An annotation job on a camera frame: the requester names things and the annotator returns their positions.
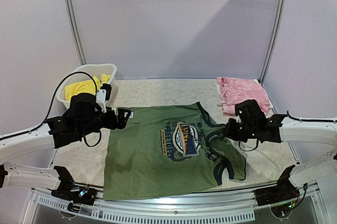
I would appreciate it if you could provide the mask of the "green sleeveless shirt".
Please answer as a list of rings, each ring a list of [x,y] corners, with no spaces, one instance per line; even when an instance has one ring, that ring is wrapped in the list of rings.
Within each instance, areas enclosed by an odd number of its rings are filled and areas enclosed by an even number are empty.
[[[200,103],[125,108],[124,129],[110,132],[106,201],[186,195],[246,178],[246,159]]]

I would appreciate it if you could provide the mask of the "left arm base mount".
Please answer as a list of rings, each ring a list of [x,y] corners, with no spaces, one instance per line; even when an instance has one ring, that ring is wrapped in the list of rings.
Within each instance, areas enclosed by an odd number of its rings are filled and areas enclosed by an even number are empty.
[[[58,174],[60,184],[51,195],[58,199],[69,202],[66,207],[67,211],[79,213],[81,205],[93,206],[97,190],[90,188],[90,185],[77,186],[69,171],[62,166],[54,166]]]

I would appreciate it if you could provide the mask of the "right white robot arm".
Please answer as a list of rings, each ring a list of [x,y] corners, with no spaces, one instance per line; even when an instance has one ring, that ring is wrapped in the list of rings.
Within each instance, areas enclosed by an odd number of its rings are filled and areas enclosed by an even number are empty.
[[[274,114],[267,118],[256,100],[246,100],[235,105],[236,119],[229,119],[224,134],[227,138],[247,142],[282,143],[289,141],[311,142],[332,146],[326,154],[300,165],[286,168],[272,190],[277,201],[289,196],[293,187],[336,173],[336,118],[295,118],[290,114]]]

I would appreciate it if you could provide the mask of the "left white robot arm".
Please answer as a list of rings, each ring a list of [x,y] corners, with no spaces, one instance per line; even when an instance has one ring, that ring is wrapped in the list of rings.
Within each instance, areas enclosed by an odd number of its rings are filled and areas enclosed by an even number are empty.
[[[11,161],[40,150],[59,149],[85,141],[87,135],[100,134],[102,128],[123,129],[131,113],[123,108],[117,111],[102,108],[92,94],[73,96],[62,116],[46,119],[35,129],[1,137],[1,187],[40,187],[58,190],[67,200],[75,199],[78,188],[65,167],[31,167]]]

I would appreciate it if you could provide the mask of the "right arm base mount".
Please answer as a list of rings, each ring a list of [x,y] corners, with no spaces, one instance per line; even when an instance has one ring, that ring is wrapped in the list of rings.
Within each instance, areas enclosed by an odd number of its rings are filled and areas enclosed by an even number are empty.
[[[303,185],[303,196],[300,196],[298,186],[294,186],[289,181],[290,173],[295,165],[287,167],[275,186],[257,189],[254,191],[255,200],[258,206],[270,206],[272,215],[279,219],[290,216],[291,212],[298,207],[306,196],[308,184]]]

